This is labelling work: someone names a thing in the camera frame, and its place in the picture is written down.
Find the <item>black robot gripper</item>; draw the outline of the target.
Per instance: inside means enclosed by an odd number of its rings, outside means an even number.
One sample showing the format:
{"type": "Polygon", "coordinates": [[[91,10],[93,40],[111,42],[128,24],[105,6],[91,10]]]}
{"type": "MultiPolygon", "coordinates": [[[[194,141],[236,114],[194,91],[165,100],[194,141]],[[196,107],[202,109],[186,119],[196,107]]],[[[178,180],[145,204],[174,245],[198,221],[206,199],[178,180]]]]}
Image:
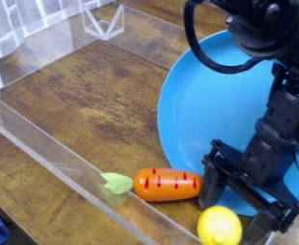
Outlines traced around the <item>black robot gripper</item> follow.
{"type": "Polygon", "coordinates": [[[260,245],[273,231],[285,232],[299,215],[299,201],[284,184],[299,141],[283,139],[257,125],[244,152],[220,140],[210,145],[202,157],[197,204],[202,209],[213,206],[231,187],[256,209],[240,245],[260,245]]]}

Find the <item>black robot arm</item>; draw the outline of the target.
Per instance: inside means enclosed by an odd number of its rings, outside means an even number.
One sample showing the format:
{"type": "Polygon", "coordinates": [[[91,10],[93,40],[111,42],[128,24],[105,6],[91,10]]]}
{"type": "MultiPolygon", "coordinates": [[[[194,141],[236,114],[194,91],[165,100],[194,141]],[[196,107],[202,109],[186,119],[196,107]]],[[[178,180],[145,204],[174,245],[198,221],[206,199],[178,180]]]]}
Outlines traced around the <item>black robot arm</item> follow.
{"type": "Polygon", "coordinates": [[[227,25],[241,51],[251,56],[240,65],[216,63],[201,51],[194,37],[194,6],[188,0],[184,26],[197,60],[221,74],[248,71],[271,59],[273,82],[264,115],[243,152],[212,142],[204,156],[204,184],[198,205],[208,208],[232,188],[256,209],[241,245],[253,243],[271,231],[284,232],[299,215],[299,201],[284,184],[284,174],[297,163],[299,150],[299,0],[210,0],[227,12],[227,25]]]}

